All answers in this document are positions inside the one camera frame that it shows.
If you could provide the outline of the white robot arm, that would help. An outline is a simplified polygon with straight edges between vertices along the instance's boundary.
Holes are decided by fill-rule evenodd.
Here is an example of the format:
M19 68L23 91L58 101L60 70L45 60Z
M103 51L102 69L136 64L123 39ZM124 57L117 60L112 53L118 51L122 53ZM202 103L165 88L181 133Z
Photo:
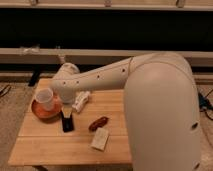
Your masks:
M65 103L83 90L121 89L133 171L199 171L198 92L177 53L131 57L84 73L63 64L51 88Z

